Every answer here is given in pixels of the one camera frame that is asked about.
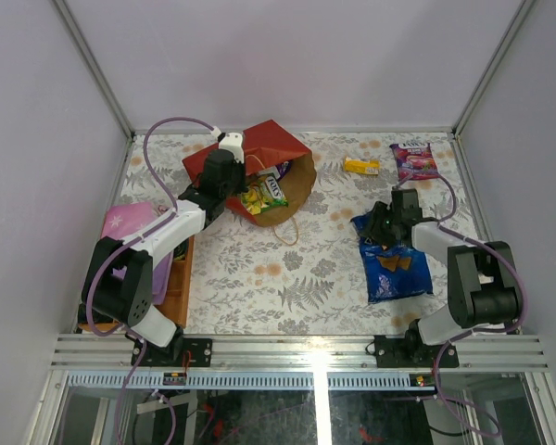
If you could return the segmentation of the blue silver chips bag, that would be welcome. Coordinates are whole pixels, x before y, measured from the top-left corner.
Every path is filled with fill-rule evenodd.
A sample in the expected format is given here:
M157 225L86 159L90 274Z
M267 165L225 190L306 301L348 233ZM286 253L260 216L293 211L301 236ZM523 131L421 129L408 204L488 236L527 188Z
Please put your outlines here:
M368 293L368 303L405 299L433 293L433 284L425 254L404 246L384 248L361 235L369 214L351 220L359 237Z

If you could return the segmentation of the green candy bag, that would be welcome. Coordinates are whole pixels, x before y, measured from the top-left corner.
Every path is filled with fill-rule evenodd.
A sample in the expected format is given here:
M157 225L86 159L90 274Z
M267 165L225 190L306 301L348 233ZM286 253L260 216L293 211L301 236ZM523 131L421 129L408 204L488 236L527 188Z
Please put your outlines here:
M287 207L286 196L273 173L256 176L240 195L241 204L251 215L259 215L268 210Z

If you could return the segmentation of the red paper bag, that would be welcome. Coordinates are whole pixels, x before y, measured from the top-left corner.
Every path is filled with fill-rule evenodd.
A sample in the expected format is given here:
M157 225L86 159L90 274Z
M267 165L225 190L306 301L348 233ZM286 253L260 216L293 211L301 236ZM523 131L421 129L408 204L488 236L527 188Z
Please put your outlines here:
M259 227L287 222L315 184L311 150L272 120L246 129L243 149L247 191L229 198L227 209Z

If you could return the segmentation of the purple candy bag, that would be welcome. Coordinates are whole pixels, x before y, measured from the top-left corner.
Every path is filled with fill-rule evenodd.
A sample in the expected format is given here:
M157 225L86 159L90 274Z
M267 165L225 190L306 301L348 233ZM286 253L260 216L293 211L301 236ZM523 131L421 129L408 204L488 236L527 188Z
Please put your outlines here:
M285 161L283 163L277 164L274 167L274 176L277 181L282 180L290 171L292 166L292 161Z
M431 180L439 176L430 143L401 143L389 147L397 165L400 181Z

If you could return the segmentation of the yellow snack bag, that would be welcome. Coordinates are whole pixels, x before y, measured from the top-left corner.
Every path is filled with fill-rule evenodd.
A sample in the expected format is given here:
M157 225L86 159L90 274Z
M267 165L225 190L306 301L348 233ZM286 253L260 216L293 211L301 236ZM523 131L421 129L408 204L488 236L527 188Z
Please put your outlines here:
M378 159L354 159L345 157L343 162L343 170L361 175L376 176L380 171L380 162Z

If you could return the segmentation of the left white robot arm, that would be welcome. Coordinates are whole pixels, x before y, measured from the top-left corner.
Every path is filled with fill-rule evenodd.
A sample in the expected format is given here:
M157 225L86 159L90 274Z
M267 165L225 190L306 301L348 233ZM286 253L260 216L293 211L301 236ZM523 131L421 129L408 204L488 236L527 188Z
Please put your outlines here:
M162 364L171 366L183 358L184 343L175 337L179 326L152 302L154 270L183 241L211 225L227 199L243 191L245 180L243 150L219 147L207 155L195 183L169 210L131 235L105 236L96 243L82 290L94 334L113 332L97 328L97 312L153 345L152 354Z

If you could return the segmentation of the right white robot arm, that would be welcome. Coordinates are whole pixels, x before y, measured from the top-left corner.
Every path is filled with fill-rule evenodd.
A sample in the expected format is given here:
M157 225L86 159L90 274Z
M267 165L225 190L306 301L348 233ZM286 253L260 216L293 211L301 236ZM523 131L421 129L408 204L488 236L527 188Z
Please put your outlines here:
M376 202L365 236L383 247L421 251L447 267L447 304L406 331L403 350L410 363L429 363L437 345L472 333L511 332L523 322L524 285L510 246L471 239L425 217L415 190L394 189L390 203Z

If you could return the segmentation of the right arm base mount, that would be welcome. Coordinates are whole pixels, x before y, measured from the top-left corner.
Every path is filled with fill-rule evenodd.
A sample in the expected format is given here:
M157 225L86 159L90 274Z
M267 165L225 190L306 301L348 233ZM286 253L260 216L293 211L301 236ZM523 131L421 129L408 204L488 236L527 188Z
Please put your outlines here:
M419 339L374 336L374 355L380 368L432 368L442 346L427 346Z

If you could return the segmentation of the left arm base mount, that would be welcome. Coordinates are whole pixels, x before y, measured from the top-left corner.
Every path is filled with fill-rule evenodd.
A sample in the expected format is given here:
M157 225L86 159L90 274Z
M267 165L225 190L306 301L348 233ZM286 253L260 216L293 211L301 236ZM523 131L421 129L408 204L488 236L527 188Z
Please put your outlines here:
M213 340L211 338L180 337L165 348L146 343L144 358L140 366L198 368L210 367Z

